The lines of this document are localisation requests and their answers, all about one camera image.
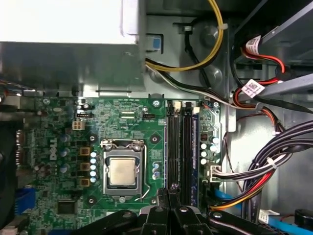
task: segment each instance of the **black ram slot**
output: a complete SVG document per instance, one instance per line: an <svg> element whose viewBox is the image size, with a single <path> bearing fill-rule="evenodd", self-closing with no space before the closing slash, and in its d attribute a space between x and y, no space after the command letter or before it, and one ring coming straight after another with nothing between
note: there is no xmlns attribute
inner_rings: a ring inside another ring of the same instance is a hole
<svg viewBox="0 0 313 235"><path fill-rule="evenodd" d="M167 111L167 188L179 184L179 123L180 116L174 112L172 103Z"/></svg>
<svg viewBox="0 0 313 235"><path fill-rule="evenodd" d="M192 187L192 142L193 142L193 128L192 128L192 111L190 108L183 110L181 122L181 183L180 183L180 199L182 205L191 204Z"/></svg>

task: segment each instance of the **sticker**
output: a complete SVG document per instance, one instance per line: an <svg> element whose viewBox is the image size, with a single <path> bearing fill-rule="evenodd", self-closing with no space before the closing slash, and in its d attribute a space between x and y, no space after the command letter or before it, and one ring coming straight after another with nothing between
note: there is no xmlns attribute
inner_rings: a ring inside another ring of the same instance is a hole
<svg viewBox="0 0 313 235"><path fill-rule="evenodd" d="M250 98L254 98L256 95L258 95L261 91L265 89L264 86L257 83L253 79L250 79L243 87L242 91L248 95Z"/></svg>
<svg viewBox="0 0 313 235"><path fill-rule="evenodd" d="M259 55L259 43L261 40L261 35L257 36L246 43L246 51L253 55Z"/></svg>
<svg viewBox="0 0 313 235"><path fill-rule="evenodd" d="M268 224L268 214L262 210L260 210L259 221Z"/></svg>

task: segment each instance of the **cable bundle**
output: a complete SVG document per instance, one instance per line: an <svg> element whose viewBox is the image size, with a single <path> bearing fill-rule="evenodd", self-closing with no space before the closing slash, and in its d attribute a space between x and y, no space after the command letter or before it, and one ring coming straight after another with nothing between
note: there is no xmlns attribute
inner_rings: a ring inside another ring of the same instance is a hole
<svg viewBox="0 0 313 235"><path fill-rule="evenodd" d="M223 173L218 170L214 171L215 177L235 181L244 180L245 183L243 193L234 198L223 199L225 201L223 204L211 206L211 208L214 210L225 209L260 193L277 167L287 162L293 153L313 147L312 139L296 138L311 132L313 132L313 121L308 121L277 135L259 151L246 172Z"/></svg>

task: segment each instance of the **blue cable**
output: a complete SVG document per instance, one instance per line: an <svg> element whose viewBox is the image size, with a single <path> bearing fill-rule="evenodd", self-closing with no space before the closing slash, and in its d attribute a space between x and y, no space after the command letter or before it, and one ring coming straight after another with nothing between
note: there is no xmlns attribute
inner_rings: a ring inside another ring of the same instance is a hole
<svg viewBox="0 0 313 235"><path fill-rule="evenodd" d="M219 198L227 198L227 199L232 198L232 196L230 196L229 194L219 191L217 189L215 189L215 195ZM241 209L241 203L235 205L235 207ZM300 227L287 224L284 222L280 222L279 220L274 219L272 217L268 218L268 225L276 229L279 229L281 231L284 231L286 233L293 234L293 235L313 235L312 231L302 229Z"/></svg>

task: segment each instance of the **chip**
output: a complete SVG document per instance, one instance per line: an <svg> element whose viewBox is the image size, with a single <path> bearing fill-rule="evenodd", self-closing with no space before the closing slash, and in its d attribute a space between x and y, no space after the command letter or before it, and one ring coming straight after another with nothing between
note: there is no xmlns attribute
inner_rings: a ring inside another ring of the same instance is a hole
<svg viewBox="0 0 313 235"><path fill-rule="evenodd" d="M89 156L89 154L90 154L90 148L89 148L89 147L81 147L81 148L79 149L79 154L80 154L81 156Z"/></svg>
<svg viewBox="0 0 313 235"><path fill-rule="evenodd" d="M83 187L89 187L89 185L90 185L89 179L81 179L80 180L80 185L83 186Z"/></svg>
<svg viewBox="0 0 313 235"><path fill-rule="evenodd" d="M43 191L43 197L48 197L48 191Z"/></svg>
<svg viewBox="0 0 313 235"><path fill-rule="evenodd" d="M89 171L90 170L90 163L80 163L80 170L81 171Z"/></svg>
<svg viewBox="0 0 313 235"><path fill-rule="evenodd" d="M58 214L76 214L76 202L75 201L59 201L57 209L58 209Z"/></svg>

